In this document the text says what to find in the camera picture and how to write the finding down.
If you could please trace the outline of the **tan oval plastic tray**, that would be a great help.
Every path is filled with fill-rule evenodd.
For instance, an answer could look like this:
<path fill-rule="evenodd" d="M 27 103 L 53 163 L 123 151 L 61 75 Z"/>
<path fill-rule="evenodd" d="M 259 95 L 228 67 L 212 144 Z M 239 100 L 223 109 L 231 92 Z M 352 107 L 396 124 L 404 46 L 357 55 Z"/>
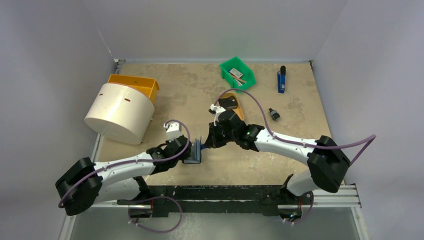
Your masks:
<path fill-rule="evenodd" d="M 243 109 L 242 109 L 241 104 L 238 100 L 238 97 L 235 93 L 233 93 L 233 92 L 224 93 L 219 98 L 218 105 L 220 107 L 223 107 L 225 110 L 234 111 L 242 121 L 245 120 L 245 115 L 243 113 Z"/>

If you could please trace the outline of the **yellow wooden box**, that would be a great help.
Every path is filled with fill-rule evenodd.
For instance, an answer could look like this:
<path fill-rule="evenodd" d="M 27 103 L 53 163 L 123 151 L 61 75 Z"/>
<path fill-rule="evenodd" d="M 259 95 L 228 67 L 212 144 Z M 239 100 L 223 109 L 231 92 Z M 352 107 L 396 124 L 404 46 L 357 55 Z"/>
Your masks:
<path fill-rule="evenodd" d="M 111 74 L 107 83 L 121 84 L 138 90 L 155 104 L 157 93 L 160 89 L 156 79 L 149 77 Z"/>

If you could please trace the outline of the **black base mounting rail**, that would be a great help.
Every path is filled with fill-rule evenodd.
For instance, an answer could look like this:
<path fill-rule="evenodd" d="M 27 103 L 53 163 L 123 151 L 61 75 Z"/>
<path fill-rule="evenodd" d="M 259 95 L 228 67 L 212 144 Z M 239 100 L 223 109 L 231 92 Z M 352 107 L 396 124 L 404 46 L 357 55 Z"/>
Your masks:
<path fill-rule="evenodd" d="M 299 220 L 302 208 L 313 202 L 311 191 L 292 195 L 283 185 L 151 185 L 141 178 L 138 194 L 120 197 L 118 205 L 131 207 L 132 218 L 145 217 L 136 205 L 146 205 L 154 218 L 170 213 L 261 214 L 287 221 Z"/>

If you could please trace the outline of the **blue leather card holder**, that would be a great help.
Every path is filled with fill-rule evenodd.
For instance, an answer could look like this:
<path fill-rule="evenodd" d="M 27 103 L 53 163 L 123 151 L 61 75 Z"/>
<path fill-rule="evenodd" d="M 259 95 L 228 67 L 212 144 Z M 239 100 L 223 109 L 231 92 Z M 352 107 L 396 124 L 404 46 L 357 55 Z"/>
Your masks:
<path fill-rule="evenodd" d="M 184 160 L 182 160 L 183 164 L 200 164 L 202 162 L 202 151 L 207 147 L 203 143 L 202 138 L 195 138 L 194 143 L 190 148 L 190 156 Z"/>

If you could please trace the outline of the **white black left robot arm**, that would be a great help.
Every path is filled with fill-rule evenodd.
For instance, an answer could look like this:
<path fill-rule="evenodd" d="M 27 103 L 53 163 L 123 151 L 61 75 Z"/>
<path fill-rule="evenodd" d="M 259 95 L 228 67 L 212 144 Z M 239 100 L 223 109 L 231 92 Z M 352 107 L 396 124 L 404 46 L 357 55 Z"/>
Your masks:
<path fill-rule="evenodd" d="M 191 153 L 192 143 L 181 135 L 141 154 L 109 162 L 84 157 L 75 162 L 55 183 L 58 207 L 68 216 L 78 215 L 95 203 L 105 202 L 107 187 L 128 179 L 166 172 Z"/>

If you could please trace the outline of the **items inside green bin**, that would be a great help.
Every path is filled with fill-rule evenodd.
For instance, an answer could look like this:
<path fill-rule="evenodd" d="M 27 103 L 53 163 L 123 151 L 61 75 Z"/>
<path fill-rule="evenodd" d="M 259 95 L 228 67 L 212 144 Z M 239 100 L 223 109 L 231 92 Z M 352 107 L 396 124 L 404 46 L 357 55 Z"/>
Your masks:
<path fill-rule="evenodd" d="M 243 80 L 243 73 L 241 73 L 239 70 L 237 70 L 236 68 L 232 68 L 228 71 L 228 73 L 232 76 L 232 78 L 234 79 L 234 81 L 236 82 L 236 86 L 237 87 L 241 87 L 242 85 L 246 84 L 247 81 Z"/>

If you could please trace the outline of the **black VIP credit cards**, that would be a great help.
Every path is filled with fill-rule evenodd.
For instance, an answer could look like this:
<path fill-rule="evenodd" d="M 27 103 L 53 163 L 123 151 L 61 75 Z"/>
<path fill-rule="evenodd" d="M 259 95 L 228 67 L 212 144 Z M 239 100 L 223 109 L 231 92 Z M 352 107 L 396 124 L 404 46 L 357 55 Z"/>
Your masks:
<path fill-rule="evenodd" d="M 225 108 L 226 110 L 234 110 L 237 109 L 239 104 L 238 100 L 235 96 L 228 96 L 224 98 L 220 98 L 218 100 L 219 106 Z"/>

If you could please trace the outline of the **white cylindrical container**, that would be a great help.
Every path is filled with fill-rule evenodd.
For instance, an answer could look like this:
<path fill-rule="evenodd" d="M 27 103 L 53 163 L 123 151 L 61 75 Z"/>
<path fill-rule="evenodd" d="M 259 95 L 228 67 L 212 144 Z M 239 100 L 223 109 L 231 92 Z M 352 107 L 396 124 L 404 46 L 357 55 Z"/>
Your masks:
<path fill-rule="evenodd" d="M 111 140 L 138 145 L 143 141 L 155 107 L 140 91 L 126 85 L 105 83 L 84 122 Z"/>

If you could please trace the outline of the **green plastic bin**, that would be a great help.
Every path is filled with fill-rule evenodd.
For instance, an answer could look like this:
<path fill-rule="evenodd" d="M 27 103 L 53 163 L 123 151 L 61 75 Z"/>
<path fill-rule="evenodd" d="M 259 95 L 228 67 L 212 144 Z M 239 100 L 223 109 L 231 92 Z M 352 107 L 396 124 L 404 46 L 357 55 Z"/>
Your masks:
<path fill-rule="evenodd" d="M 247 90 L 256 84 L 253 71 L 235 56 L 219 65 L 221 78 L 232 88 Z"/>

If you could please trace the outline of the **blue stapler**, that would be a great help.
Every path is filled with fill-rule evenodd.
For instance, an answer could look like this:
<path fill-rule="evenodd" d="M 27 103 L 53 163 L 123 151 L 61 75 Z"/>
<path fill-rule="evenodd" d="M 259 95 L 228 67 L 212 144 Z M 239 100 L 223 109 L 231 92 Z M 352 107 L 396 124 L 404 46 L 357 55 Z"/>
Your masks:
<path fill-rule="evenodd" d="M 277 91 L 284 94 L 286 89 L 286 66 L 282 65 L 277 72 Z"/>

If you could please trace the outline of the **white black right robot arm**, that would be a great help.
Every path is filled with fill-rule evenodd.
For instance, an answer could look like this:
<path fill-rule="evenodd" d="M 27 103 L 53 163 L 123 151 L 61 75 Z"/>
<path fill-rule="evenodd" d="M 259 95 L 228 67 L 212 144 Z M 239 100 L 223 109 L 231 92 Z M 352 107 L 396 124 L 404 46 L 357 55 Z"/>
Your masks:
<path fill-rule="evenodd" d="M 216 149 L 234 142 L 244 150 L 278 154 L 308 167 L 285 180 L 280 196 L 288 204 L 315 189 L 338 192 L 351 166 L 349 158 L 328 136 L 323 135 L 318 140 L 289 136 L 287 142 L 283 142 L 278 140 L 284 138 L 283 134 L 271 134 L 262 125 L 246 124 L 233 110 L 217 109 L 211 113 L 214 120 L 209 123 L 205 148 Z"/>

